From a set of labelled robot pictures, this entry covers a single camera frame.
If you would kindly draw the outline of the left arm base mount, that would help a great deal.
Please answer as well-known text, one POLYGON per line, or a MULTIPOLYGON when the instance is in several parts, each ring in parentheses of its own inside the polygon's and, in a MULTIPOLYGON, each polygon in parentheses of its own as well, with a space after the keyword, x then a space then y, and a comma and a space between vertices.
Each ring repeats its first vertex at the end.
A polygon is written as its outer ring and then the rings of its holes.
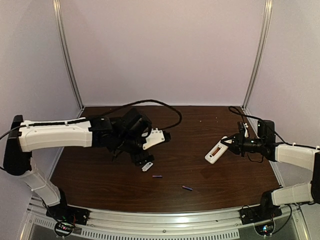
POLYGON ((42 205, 46 209, 46 216, 53 218, 56 222, 53 227, 55 234, 65 239, 73 233, 76 224, 82 226, 87 224, 91 211, 86 208, 68 205, 64 191, 60 188, 58 190, 60 201, 57 205, 47 206, 44 201, 42 205))

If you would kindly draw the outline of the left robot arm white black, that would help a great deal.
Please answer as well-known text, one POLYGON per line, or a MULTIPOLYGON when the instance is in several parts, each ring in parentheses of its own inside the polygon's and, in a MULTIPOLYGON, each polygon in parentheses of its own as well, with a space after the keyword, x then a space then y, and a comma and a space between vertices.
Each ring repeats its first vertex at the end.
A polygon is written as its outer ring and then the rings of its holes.
POLYGON ((122 117, 81 117, 72 120, 31 121, 16 115, 7 138, 2 170, 20 177, 50 208, 68 206, 64 192, 37 167, 33 151, 49 148, 107 148, 116 158, 125 152, 140 166, 153 160, 148 149, 165 141, 164 131, 136 108, 122 117))

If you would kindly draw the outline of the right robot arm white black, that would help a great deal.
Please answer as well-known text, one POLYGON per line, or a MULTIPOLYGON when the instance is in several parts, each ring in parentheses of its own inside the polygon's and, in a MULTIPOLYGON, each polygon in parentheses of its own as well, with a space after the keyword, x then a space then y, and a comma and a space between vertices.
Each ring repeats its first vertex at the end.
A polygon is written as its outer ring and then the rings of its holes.
POLYGON ((276 142, 275 123, 259 120, 257 138, 245 136, 245 126, 238 123, 239 132, 223 138, 220 142, 232 153, 244 156, 258 153, 271 162, 290 164, 312 171, 310 182, 281 187, 262 194, 260 206, 271 209, 281 205, 320 203, 320 148, 299 146, 295 143, 276 142))

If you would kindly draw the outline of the white remote control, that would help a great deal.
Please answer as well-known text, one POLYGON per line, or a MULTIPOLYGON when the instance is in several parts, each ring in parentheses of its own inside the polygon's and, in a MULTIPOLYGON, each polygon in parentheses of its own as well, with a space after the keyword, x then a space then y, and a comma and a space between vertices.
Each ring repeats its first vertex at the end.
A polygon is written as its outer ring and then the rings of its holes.
POLYGON ((214 164, 228 149, 228 146, 219 141, 204 157, 210 164, 214 164))

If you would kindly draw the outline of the white battery cover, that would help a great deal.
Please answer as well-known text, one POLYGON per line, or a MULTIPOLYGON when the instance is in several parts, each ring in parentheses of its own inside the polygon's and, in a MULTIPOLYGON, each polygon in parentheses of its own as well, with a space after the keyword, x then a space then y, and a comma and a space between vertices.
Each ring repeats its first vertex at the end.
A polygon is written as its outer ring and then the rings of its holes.
POLYGON ((148 162, 146 163, 143 167, 142 167, 142 171, 143 172, 147 172, 154 164, 152 162, 148 162))

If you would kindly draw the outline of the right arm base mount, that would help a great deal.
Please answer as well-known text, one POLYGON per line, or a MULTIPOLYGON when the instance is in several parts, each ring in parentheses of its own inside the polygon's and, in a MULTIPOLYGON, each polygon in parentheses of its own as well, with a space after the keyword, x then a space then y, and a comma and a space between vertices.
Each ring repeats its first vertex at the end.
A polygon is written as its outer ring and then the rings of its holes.
POLYGON ((262 194, 260 203, 257 206, 244 205, 238 211, 243 225, 255 224, 256 233, 263 237, 275 234, 275 218, 282 215, 280 206, 276 206, 272 201, 272 192, 266 191, 262 194))

